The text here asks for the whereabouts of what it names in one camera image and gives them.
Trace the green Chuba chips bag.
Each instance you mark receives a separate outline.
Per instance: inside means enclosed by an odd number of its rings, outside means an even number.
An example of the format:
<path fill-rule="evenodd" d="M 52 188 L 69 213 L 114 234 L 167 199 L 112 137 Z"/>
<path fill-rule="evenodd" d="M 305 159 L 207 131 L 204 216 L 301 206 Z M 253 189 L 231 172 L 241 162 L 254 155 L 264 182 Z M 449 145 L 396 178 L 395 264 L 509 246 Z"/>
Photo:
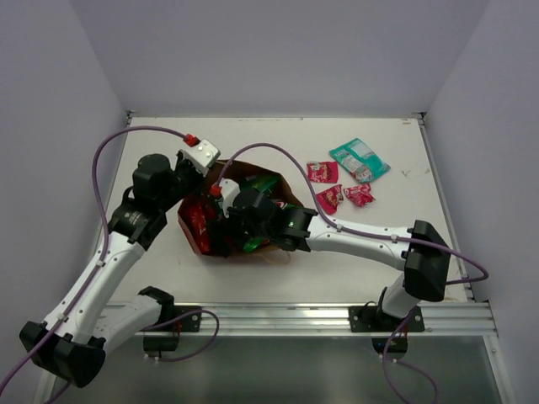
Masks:
<path fill-rule="evenodd" d="M 296 207 L 296 205 L 286 202 L 283 199 L 272 199 L 272 202 L 274 202 L 282 210 L 288 210 Z M 268 239 L 262 237 L 253 237 L 243 244 L 243 251 L 245 253 L 253 253 L 255 250 L 260 249 L 261 247 L 266 247 L 269 244 L 270 241 Z"/>

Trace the dark green chips bag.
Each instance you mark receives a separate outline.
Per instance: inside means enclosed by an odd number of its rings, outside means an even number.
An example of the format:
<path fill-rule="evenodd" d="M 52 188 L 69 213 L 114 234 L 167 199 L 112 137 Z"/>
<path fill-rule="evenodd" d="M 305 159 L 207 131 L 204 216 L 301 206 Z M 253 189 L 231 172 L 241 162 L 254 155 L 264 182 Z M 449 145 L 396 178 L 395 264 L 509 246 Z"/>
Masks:
<path fill-rule="evenodd" d="M 239 187 L 241 190 L 255 189 L 260 193 L 271 195 L 279 181 L 280 176 L 276 174 L 251 175 L 246 177 Z"/>

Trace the red gummy candy bag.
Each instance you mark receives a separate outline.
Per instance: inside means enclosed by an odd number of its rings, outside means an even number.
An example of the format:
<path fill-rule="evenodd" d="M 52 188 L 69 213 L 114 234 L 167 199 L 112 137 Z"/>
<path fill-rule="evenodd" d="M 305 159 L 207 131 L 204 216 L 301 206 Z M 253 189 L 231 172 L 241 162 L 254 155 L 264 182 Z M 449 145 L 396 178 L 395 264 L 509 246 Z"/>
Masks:
<path fill-rule="evenodd" d="M 200 253 L 208 256 L 214 255 L 216 253 L 215 243 L 210 234 L 210 227 L 216 220 L 214 205 L 208 201 L 196 201 L 187 209 L 187 216 L 191 234 Z"/>

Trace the red brown paper bag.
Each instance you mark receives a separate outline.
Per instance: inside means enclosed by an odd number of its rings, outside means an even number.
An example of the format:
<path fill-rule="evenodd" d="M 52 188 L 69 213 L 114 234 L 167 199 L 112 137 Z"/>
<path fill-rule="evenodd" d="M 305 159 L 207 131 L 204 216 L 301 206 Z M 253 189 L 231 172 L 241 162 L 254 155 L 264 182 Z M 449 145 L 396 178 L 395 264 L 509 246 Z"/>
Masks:
<path fill-rule="evenodd" d="M 219 160 L 213 166 L 208 176 L 205 178 L 204 185 L 198 194 L 192 194 L 180 203 L 177 211 L 177 220 L 184 235 L 186 236 L 189 245 L 193 252 L 198 256 L 206 256 L 213 258 L 246 258 L 247 256 L 261 256 L 267 257 L 267 253 L 273 252 L 277 249 L 276 246 L 270 245 L 263 247 L 252 253 L 240 252 L 239 248 L 232 240 L 232 231 L 230 225 L 227 223 L 227 218 L 222 214 L 221 208 L 217 204 L 217 200 L 209 195 L 209 189 L 211 185 L 217 180 L 220 172 L 226 165 L 225 160 Z M 283 199 L 286 202 L 290 202 L 298 207 L 303 206 L 303 203 L 292 193 L 291 186 L 287 183 L 282 174 L 274 172 L 264 167 L 260 167 L 248 162 L 235 161 L 226 170 L 224 178 L 231 179 L 240 184 L 246 177 L 258 174 L 276 174 L 280 176 L 280 181 L 276 185 L 275 190 L 269 198 Z M 187 216 L 187 209 L 196 201 L 208 201 L 214 205 L 216 210 L 216 220 L 210 227 L 210 234 L 212 241 L 215 243 L 216 253 L 214 255 L 203 255 L 200 253 L 199 248 L 195 244 L 195 240 L 191 234 L 191 227 Z"/>

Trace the pink candy packet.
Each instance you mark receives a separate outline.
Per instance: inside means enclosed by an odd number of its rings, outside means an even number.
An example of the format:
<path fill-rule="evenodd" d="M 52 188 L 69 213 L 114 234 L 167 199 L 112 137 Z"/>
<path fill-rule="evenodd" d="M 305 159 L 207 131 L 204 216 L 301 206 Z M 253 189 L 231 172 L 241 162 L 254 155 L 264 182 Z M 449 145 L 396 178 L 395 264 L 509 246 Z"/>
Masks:
<path fill-rule="evenodd" d="M 337 162 L 308 162 L 307 177 L 312 183 L 337 183 L 339 165 Z"/>
<path fill-rule="evenodd" d="M 371 194 L 371 185 L 369 183 L 361 183 L 345 188 L 343 192 L 344 196 L 357 207 L 366 206 L 376 200 Z"/>
<path fill-rule="evenodd" d="M 342 185 L 335 184 L 334 186 L 316 194 L 316 198 L 324 213 L 327 215 L 333 215 L 338 210 L 340 204 L 344 201 Z"/>

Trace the teal snack packet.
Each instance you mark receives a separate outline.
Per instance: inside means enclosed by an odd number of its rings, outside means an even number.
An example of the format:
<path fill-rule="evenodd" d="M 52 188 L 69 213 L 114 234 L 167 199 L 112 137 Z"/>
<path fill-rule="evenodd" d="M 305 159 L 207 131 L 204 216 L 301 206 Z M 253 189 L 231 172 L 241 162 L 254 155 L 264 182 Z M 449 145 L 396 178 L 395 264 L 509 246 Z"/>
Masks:
<path fill-rule="evenodd" d="M 391 170 L 391 166 L 359 138 L 335 147 L 329 155 L 358 183 L 371 183 Z"/>

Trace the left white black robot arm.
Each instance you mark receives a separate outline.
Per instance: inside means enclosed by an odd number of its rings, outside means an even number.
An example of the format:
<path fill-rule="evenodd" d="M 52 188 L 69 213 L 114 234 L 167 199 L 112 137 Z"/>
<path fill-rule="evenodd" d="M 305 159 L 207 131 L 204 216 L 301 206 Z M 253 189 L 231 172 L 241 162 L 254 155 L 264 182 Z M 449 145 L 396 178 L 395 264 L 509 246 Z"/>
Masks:
<path fill-rule="evenodd" d="M 105 222 L 104 240 L 76 284 L 45 320 L 22 327 L 20 341 L 35 365 L 83 388 L 102 369 L 107 355 L 131 335 L 173 325 L 173 297 L 151 286 L 115 317 L 105 320 L 101 314 L 121 280 L 166 226 L 167 212 L 204 179 L 183 153 L 174 165 L 161 154 L 139 160 L 132 186 Z"/>

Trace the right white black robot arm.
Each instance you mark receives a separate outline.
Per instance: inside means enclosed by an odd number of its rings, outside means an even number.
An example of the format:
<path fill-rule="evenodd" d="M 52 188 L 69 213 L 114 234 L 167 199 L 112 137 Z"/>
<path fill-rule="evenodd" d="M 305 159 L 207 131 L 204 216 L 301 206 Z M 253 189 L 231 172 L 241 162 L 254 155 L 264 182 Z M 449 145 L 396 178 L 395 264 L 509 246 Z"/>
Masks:
<path fill-rule="evenodd" d="M 255 189 L 224 197 L 223 212 L 242 233 L 281 250 L 343 253 L 397 270 L 397 279 L 382 290 L 375 310 L 382 329 L 396 329 L 421 301 L 445 298 L 450 253 L 429 222 L 416 221 L 411 228 L 361 227 L 325 219 L 313 209 L 283 209 Z"/>

